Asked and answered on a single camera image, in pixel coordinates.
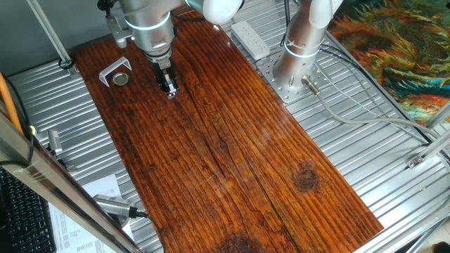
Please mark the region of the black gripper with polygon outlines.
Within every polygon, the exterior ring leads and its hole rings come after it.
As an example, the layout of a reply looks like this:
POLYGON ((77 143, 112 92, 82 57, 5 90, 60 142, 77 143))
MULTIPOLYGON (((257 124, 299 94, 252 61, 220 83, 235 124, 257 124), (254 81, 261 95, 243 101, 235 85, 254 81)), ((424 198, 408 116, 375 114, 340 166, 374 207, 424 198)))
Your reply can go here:
POLYGON ((170 58, 165 58, 156 62, 155 78, 158 84, 165 84, 168 99, 174 98, 179 87, 176 84, 176 75, 170 58))

